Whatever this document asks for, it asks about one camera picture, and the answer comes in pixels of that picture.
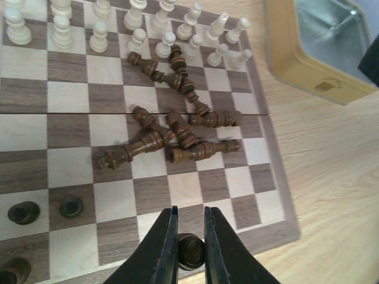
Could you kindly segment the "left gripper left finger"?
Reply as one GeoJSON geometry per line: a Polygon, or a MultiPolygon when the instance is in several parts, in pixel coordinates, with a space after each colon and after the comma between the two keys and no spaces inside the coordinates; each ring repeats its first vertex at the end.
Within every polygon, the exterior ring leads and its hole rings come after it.
{"type": "Polygon", "coordinates": [[[178,282],[178,207],[162,210],[135,252],[108,278],[112,283],[178,282]]]}

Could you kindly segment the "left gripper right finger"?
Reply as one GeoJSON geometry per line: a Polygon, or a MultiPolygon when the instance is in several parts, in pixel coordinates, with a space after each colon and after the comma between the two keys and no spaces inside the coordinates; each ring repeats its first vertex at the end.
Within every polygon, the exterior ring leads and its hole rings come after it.
{"type": "Polygon", "coordinates": [[[278,283],[250,254],[218,207],[204,210],[207,283],[278,283]]]}

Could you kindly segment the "dark king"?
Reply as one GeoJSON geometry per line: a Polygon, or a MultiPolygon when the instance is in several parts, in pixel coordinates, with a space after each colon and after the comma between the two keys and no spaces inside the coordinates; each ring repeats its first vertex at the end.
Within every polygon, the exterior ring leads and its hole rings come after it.
{"type": "Polygon", "coordinates": [[[133,157],[142,153],[150,153],[163,148],[162,137],[157,131],[152,131],[130,144],[122,144],[114,150],[107,150],[98,159],[99,168],[118,169],[125,162],[132,162],[133,157]]]}

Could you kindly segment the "dark queen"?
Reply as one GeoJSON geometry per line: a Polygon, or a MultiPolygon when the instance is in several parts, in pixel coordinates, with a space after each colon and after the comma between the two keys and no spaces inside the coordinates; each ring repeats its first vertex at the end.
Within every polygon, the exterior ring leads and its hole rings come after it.
{"type": "Polygon", "coordinates": [[[184,160],[200,161],[209,159],[218,152],[230,153],[239,151],[240,142],[237,140],[223,140],[221,142],[200,141],[187,149],[180,146],[166,147],[165,156],[171,163],[179,163],[184,160]]]}

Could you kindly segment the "dark rook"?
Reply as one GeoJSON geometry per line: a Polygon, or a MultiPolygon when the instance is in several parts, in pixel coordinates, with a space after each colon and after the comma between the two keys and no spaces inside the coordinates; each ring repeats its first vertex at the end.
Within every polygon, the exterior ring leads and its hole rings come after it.
{"type": "Polygon", "coordinates": [[[204,115],[191,114],[188,123],[191,126],[203,125],[208,128],[236,127],[242,124],[243,115],[239,111],[208,112],[204,115]]]}

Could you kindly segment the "dark bishop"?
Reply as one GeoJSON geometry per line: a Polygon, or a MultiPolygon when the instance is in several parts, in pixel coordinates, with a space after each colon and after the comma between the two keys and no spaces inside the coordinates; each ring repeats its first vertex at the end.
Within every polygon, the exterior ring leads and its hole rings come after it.
{"type": "Polygon", "coordinates": [[[200,141],[200,139],[191,132],[190,125],[177,111],[169,111],[166,115],[166,122],[169,128],[174,132],[182,148],[187,149],[200,141]]]}
{"type": "Polygon", "coordinates": [[[161,126],[158,119],[150,114],[145,108],[135,106],[133,108],[133,118],[140,124],[142,129],[156,131],[163,140],[163,144],[169,144],[175,137],[172,130],[161,126]]]}

